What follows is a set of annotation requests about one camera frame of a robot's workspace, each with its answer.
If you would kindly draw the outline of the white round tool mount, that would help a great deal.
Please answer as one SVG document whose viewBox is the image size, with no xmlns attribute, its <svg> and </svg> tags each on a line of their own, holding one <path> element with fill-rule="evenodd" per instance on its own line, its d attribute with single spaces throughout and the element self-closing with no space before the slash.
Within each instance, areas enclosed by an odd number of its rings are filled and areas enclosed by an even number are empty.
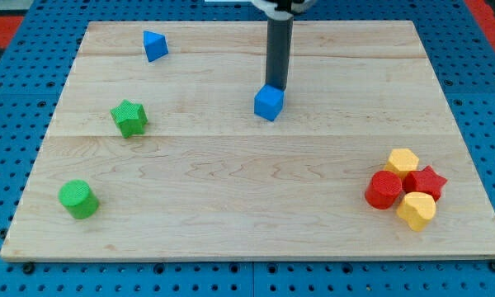
<svg viewBox="0 0 495 297">
<path fill-rule="evenodd" d="M 308 11 L 316 0 L 250 0 L 250 3 L 273 20 L 289 20 Z"/>
</svg>

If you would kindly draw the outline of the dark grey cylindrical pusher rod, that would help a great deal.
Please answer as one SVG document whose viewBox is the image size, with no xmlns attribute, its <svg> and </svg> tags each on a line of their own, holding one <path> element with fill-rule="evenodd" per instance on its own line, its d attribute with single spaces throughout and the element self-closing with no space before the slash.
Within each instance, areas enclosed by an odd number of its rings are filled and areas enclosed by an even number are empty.
<svg viewBox="0 0 495 297">
<path fill-rule="evenodd" d="M 265 83 L 281 91 L 287 87 L 293 20 L 267 20 Z"/>
</svg>

